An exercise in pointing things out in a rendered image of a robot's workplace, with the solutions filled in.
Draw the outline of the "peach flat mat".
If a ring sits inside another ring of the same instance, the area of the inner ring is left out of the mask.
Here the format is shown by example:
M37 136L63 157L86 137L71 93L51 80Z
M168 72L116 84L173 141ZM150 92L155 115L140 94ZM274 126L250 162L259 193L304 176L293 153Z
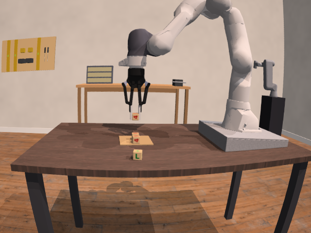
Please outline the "peach flat mat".
M149 136L140 136L140 144L133 144L132 136L119 136L120 146L127 145L154 145Z

